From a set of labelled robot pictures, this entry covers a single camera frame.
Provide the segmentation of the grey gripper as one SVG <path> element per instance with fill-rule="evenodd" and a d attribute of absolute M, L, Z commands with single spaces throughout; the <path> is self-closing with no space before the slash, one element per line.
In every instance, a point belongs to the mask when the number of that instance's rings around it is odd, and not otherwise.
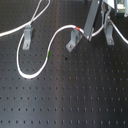
<path fill-rule="evenodd" d="M 101 8 L 101 16 L 103 26 L 106 26 L 109 14 L 111 12 L 111 7 L 117 12 L 122 14 L 128 14 L 128 0 L 103 0 L 108 7 Z M 101 0 L 92 0 L 90 10 L 86 19 L 84 26 L 84 37 L 90 41 L 94 31 L 93 25 L 98 12 L 99 5 Z"/>

